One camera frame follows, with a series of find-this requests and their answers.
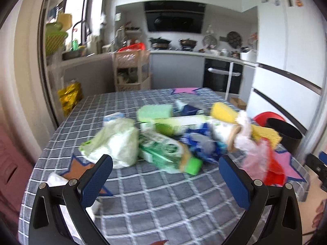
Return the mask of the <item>yellow sponge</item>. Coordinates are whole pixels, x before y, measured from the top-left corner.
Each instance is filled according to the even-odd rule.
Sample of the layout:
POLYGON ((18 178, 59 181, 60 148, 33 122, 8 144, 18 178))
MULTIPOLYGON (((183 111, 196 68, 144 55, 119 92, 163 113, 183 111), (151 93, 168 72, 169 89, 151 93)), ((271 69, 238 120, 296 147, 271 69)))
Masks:
POLYGON ((226 104, 216 102, 211 107, 210 116, 226 123, 236 124, 238 113, 226 104))

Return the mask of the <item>white refrigerator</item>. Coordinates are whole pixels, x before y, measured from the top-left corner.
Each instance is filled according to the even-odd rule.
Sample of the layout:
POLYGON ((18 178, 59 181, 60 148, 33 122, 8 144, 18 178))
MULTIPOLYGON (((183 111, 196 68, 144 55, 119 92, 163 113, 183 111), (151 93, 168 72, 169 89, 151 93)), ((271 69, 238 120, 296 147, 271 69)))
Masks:
POLYGON ((258 10, 254 88, 309 129, 326 64, 324 18, 313 0, 249 0, 258 10))

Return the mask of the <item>black built-in oven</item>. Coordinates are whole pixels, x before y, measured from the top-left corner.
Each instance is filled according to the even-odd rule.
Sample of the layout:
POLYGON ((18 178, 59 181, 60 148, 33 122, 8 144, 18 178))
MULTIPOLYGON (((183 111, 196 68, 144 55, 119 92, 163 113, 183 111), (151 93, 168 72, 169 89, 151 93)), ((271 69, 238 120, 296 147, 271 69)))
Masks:
MULTIPOLYGON (((209 88, 216 92, 225 93, 227 88, 227 75, 218 75, 208 71, 209 68, 221 69, 228 71, 230 62, 216 60, 216 59, 205 59, 205 70, 203 76, 203 87, 209 88)), ((238 95, 241 88, 243 65, 234 63, 233 72, 241 73, 241 76, 232 77, 230 92, 229 94, 238 95)))

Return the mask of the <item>brown pot on stove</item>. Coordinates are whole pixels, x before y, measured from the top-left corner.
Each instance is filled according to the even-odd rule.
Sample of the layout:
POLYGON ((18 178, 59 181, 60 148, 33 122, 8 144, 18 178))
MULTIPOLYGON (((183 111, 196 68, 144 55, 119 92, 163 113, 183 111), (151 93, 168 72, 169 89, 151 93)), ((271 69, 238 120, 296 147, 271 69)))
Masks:
POLYGON ((191 39, 180 39, 179 40, 181 49, 183 51, 193 51, 193 49, 196 47, 197 45, 197 41, 196 40, 191 40, 191 39))

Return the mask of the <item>green sponge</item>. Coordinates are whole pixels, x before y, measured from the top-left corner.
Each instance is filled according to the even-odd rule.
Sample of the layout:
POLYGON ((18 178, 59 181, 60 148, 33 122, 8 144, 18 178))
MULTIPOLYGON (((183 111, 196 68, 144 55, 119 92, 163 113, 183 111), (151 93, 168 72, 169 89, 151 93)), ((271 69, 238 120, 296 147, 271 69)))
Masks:
POLYGON ((137 111, 139 122, 149 122, 153 119, 170 118, 173 116, 173 105, 144 105, 137 111))

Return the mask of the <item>cardboard box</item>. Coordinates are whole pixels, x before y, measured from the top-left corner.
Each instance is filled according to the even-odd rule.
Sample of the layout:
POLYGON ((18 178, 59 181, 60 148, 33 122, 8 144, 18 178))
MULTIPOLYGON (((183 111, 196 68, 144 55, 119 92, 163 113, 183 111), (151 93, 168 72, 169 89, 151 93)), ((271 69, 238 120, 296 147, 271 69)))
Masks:
POLYGON ((247 108, 247 104, 238 97, 231 97, 230 103, 241 110, 246 110, 247 108))

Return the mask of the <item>white tissue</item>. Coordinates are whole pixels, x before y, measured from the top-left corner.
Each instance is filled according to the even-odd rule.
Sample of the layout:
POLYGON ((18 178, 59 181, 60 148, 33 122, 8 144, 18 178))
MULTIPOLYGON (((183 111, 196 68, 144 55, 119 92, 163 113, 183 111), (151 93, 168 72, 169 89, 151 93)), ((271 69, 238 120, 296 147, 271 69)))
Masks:
POLYGON ((244 152, 254 149, 256 143, 252 139, 251 119, 247 112, 240 110, 236 117, 236 125, 233 126, 234 135, 232 138, 233 147, 244 152))

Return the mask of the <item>green colander basket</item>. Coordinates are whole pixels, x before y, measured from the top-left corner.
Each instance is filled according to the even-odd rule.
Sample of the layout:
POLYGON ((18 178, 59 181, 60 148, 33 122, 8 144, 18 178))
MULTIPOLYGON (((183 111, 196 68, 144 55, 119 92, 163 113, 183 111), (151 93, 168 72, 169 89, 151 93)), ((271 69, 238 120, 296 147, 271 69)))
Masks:
POLYGON ((46 56, 53 55, 58 48, 64 45, 67 32, 62 30, 63 24, 60 22, 48 23, 45 26, 45 53, 46 56))

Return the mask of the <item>blue plastic bag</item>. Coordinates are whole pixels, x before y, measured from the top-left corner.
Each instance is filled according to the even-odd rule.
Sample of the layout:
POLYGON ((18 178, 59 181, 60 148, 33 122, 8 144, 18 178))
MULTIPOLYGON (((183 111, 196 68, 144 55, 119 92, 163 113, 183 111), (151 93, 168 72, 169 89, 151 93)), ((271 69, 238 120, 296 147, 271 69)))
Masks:
POLYGON ((180 141, 188 146, 193 155, 207 163, 218 163, 220 157, 227 154, 227 145, 214 140, 208 123, 198 129, 186 130, 180 141))

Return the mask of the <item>beige storage trolley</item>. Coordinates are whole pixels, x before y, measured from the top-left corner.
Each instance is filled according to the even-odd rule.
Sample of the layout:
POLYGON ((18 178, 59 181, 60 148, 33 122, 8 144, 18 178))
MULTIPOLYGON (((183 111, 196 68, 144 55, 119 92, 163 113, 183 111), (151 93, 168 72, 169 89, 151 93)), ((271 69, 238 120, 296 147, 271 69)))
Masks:
POLYGON ((150 52, 147 50, 113 53, 115 91, 151 89, 150 52))

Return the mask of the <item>yellow mesh scrubber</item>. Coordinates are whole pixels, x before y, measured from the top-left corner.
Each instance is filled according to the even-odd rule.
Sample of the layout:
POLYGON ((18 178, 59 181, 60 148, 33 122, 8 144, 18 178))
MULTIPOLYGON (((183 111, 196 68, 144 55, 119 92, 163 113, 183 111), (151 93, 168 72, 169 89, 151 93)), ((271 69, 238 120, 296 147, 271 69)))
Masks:
POLYGON ((274 129, 256 126, 256 125, 251 125, 251 128, 252 128, 252 138, 256 142, 260 141, 262 138, 265 138, 265 139, 269 140, 270 146, 273 149, 276 149, 276 147, 282 140, 282 137, 274 129))

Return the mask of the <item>white green plastic bag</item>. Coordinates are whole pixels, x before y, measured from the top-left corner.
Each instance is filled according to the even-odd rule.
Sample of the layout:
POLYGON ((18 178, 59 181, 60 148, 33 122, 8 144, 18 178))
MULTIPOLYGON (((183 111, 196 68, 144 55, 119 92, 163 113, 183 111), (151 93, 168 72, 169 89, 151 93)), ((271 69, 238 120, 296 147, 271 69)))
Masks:
POLYGON ((139 130, 132 119, 112 119, 92 139, 83 142, 79 151, 94 164, 106 154, 113 159, 114 169, 133 166, 139 155, 139 130))

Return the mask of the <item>small white blue box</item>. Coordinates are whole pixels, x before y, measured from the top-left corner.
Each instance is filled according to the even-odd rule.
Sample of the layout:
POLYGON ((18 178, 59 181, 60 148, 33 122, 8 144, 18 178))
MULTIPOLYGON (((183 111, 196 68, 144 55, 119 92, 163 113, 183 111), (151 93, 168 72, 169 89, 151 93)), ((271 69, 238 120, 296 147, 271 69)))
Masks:
POLYGON ((110 121, 116 120, 118 118, 124 118, 125 115, 122 112, 115 112, 103 117, 103 126, 106 126, 110 121))

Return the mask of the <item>light green wipes pack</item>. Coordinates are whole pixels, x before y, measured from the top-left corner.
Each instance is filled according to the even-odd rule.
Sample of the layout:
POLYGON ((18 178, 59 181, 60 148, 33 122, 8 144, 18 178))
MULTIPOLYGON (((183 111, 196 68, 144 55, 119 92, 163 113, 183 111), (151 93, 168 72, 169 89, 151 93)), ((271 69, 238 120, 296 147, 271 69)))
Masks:
POLYGON ((200 129, 209 119, 205 115, 152 119, 141 123, 141 130, 152 130, 168 137, 182 136, 188 130, 200 129))

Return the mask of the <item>white stick mop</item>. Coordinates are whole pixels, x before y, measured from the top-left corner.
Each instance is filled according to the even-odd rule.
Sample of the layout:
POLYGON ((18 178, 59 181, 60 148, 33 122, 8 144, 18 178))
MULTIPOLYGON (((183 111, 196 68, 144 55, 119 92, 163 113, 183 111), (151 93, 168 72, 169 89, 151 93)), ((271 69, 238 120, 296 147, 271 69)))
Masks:
POLYGON ((228 100, 228 95, 230 92, 230 86, 231 86, 231 81, 232 81, 232 77, 238 77, 241 76, 241 73, 239 72, 233 72, 233 67, 234 67, 234 62, 230 62, 230 66, 229 66, 229 70, 225 71, 225 70, 221 70, 221 69, 215 69, 215 68, 209 68, 208 71, 213 73, 213 74, 218 74, 218 75, 227 75, 228 76, 228 80, 227 80, 227 88, 226 88, 226 92, 225 92, 225 96, 224 96, 224 100, 227 101, 228 100))

